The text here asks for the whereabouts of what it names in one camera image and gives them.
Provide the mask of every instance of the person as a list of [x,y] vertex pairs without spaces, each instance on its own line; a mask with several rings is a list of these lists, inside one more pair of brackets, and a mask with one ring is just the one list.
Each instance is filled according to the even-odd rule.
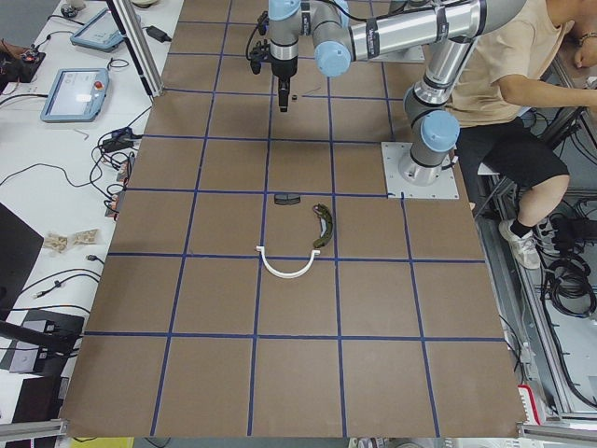
[[461,123],[456,152],[471,206],[482,204],[482,162],[526,190],[518,215],[499,231],[527,269],[540,266],[532,229],[560,203],[569,174],[523,126],[521,106],[597,106],[597,91],[540,80],[568,34],[578,43],[575,66],[597,63],[597,0],[527,0],[512,21],[479,38],[447,104]]
[[10,81],[10,66],[27,51],[24,47],[12,45],[4,39],[0,39],[0,93]]

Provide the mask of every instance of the black shorts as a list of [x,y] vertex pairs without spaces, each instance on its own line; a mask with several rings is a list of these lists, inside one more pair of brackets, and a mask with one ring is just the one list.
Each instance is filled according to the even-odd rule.
[[530,188],[568,168],[553,151],[524,127],[522,119],[509,123],[463,128],[456,154],[470,202],[480,205],[477,171],[483,162],[497,173]]

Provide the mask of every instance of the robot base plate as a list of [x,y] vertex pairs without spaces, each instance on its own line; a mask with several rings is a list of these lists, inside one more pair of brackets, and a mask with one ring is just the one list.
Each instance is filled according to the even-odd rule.
[[[398,161],[410,150],[410,146],[411,143],[382,142],[383,170],[388,197],[400,199],[404,195],[407,199],[458,199],[458,188],[456,188],[452,168],[443,170],[433,184],[425,187],[413,185],[402,177],[398,172]],[[450,159],[446,156],[443,164],[449,163]]]

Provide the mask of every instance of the white curved plastic piece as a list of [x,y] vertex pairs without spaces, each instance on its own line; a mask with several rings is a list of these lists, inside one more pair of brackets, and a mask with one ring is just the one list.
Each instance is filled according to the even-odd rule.
[[273,273],[276,277],[280,277],[280,278],[297,278],[297,277],[300,277],[301,275],[303,275],[304,273],[306,273],[307,271],[309,271],[309,269],[311,268],[311,265],[313,264],[313,260],[315,259],[315,256],[321,254],[320,250],[313,249],[311,251],[311,258],[309,259],[309,262],[305,266],[303,266],[302,269],[299,269],[295,273],[281,273],[280,271],[278,271],[276,269],[273,269],[271,267],[271,265],[268,263],[268,261],[266,259],[266,256],[265,256],[265,247],[264,246],[258,245],[256,247],[256,251],[261,254],[261,259],[263,260],[263,264],[265,265],[266,269],[268,271],[270,271],[271,273]]

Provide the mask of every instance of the small black object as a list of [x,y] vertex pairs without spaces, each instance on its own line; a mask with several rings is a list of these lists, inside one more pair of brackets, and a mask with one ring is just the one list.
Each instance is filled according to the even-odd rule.
[[270,61],[270,44],[268,39],[264,39],[263,42],[257,41],[251,52],[249,53],[249,62],[251,64],[251,70],[254,75],[261,73],[261,64],[268,63]]
[[102,152],[108,154],[132,146],[133,141],[125,137],[107,138],[102,142]]
[[21,55],[21,60],[24,63],[39,63],[42,59],[41,54],[36,47],[31,46],[30,49]]
[[273,195],[273,203],[277,205],[294,205],[300,203],[300,195],[295,193],[277,193]]
[[257,30],[259,31],[259,35],[265,35],[268,32],[269,24],[270,19],[268,18],[268,11],[263,11],[257,19]]
[[71,5],[64,4],[60,7],[60,12],[66,19],[73,19],[78,14],[76,8],[72,7]]
[[147,34],[156,39],[158,42],[171,42],[172,38],[168,34],[153,25],[146,28]]

